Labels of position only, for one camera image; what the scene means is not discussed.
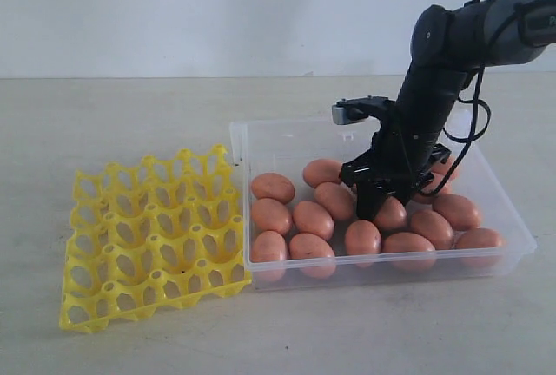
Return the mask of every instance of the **egg tray cell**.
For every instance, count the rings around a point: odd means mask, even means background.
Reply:
[[[191,307],[251,282],[226,153],[219,144],[205,155],[182,149],[168,161],[146,155],[132,168],[77,171],[62,329],[97,332],[112,319],[146,319],[160,306]]]

